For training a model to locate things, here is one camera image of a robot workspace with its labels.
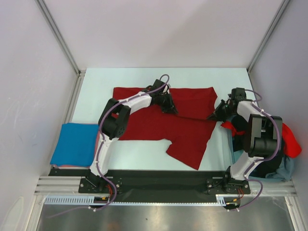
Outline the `dark red t-shirt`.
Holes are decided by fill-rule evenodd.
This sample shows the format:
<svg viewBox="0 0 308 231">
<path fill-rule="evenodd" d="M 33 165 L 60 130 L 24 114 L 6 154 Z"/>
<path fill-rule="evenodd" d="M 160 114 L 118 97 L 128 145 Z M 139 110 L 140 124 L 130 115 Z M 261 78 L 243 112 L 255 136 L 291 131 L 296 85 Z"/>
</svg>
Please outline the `dark red t-shirt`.
<svg viewBox="0 0 308 231">
<path fill-rule="evenodd" d="M 214 112 L 217 94 L 213 87 L 170 90 L 176 114 L 163 113 L 160 106 L 143 108 L 129 117 L 122 141 L 171 141 L 167 154 L 198 170 L 215 121 L 207 118 Z"/>
</svg>

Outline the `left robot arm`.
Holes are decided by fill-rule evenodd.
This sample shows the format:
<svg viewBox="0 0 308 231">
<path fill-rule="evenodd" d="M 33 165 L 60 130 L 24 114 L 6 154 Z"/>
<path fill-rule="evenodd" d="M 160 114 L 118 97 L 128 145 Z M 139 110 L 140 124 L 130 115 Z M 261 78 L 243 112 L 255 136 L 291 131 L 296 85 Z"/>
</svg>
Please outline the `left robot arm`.
<svg viewBox="0 0 308 231">
<path fill-rule="evenodd" d="M 131 114 L 151 105 L 160 106 L 163 113 L 177 114 L 171 93 L 169 75 L 164 74 L 154 84 L 147 86 L 133 96 L 117 100 L 109 99 L 98 121 L 99 134 L 94 160 L 85 180 L 90 191 L 102 192 L 112 183 L 105 177 L 111 157 L 113 143 L 121 138 L 128 126 Z"/>
</svg>

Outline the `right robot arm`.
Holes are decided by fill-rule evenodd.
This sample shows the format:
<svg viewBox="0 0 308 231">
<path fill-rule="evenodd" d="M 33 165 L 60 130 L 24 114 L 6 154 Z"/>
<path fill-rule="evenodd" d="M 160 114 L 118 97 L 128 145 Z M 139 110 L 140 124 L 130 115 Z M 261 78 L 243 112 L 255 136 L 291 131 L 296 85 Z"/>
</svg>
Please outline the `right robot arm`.
<svg viewBox="0 0 308 231">
<path fill-rule="evenodd" d="M 281 149 L 282 118 L 271 116 L 259 108 L 256 100 L 247 99 L 244 88 L 231 90 L 228 99 L 221 100 L 208 120 L 226 122 L 232 115 L 247 122 L 244 131 L 244 152 L 225 171 L 218 185 L 227 193 L 248 187 L 248 177 L 263 162 L 272 160 Z"/>
</svg>

